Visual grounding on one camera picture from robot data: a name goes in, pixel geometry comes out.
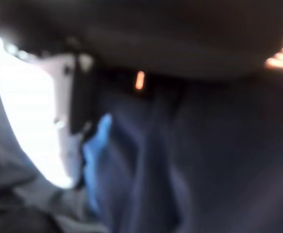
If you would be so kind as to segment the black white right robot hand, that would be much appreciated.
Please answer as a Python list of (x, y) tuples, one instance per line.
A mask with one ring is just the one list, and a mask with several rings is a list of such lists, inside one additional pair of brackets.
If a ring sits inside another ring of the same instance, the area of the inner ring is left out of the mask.
[(86, 54), (31, 58), (0, 39), (0, 98), (20, 148), (39, 171), (32, 184), (16, 189), (28, 204), (91, 217), (80, 187), (82, 135), (70, 127), (75, 68), (87, 72), (92, 65)]

